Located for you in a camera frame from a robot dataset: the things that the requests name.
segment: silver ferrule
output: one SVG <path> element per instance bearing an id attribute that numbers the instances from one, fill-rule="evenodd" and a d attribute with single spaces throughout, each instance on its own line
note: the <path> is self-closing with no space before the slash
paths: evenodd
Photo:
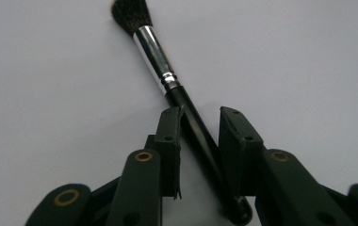
<path id="1" fill-rule="evenodd" d="M 145 25 L 139 28 L 133 35 L 133 39 L 164 94 L 181 86 L 152 26 Z"/>

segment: dark brown bristles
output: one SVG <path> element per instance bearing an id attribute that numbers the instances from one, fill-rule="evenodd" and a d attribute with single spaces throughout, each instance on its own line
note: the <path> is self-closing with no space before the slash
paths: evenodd
<path id="1" fill-rule="evenodd" d="M 111 7 L 111 13 L 130 37 L 140 27 L 153 25 L 145 0 L 116 0 Z"/>

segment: brush handle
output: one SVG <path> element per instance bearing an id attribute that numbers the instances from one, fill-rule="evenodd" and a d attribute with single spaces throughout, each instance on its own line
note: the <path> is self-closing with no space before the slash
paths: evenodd
<path id="1" fill-rule="evenodd" d="M 171 106 L 182 106 L 181 126 L 191 150 L 196 155 L 204 176 L 215 191 L 225 214 L 235 225 L 245 225 L 252 218 L 252 210 L 245 200 L 232 195 L 223 173 L 220 152 L 206 129 L 196 107 L 183 86 L 169 90 L 165 97 Z"/>

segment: makeup brush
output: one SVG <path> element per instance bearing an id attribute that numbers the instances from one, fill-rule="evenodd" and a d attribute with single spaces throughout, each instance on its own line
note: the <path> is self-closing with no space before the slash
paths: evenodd
<path id="1" fill-rule="evenodd" d="M 135 40 L 168 102 L 172 106 L 184 108 L 181 126 L 185 138 L 228 219 L 235 225 L 247 224 L 252 217 L 251 208 L 244 198 L 237 198 L 231 193 L 223 173 L 218 147 L 185 88 L 180 84 L 155 35 L 145 0 L 117 0 L 111 12 L 115 21 Z"/>

